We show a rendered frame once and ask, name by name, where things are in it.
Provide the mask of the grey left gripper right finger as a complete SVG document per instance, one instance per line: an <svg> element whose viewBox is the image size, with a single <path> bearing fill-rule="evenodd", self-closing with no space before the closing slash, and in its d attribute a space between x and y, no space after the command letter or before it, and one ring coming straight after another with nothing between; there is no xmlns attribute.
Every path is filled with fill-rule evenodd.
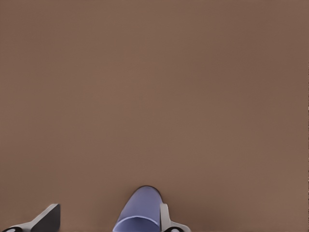
<svg viewBox="0 0 309 232"><path fill-rule="evenodd" d="M188 226L170 219L169 208L166 203L160 204L160 227L161 232L191 232Z"/></svg>

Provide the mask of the blue cup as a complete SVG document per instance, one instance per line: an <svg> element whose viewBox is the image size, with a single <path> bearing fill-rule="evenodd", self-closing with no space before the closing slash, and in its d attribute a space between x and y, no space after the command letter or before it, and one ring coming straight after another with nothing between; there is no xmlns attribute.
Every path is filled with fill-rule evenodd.
<svg viewBox="0 0 309 232"><path fill-rule="evenodd" d="M162 202L156 188L138 188L125 204L112 232L160 232Z"/></svg>

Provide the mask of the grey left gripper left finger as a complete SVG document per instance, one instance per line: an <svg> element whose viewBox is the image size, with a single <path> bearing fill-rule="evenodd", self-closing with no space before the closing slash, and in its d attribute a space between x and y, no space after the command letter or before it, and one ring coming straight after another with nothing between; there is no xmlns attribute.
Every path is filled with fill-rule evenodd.
<svg viewBox="0 0 309 232"><path fill-rule="evenodd" d="M1 232L59 232L60 229L60 204L48 206L32 221L13 225Z"/></svg>

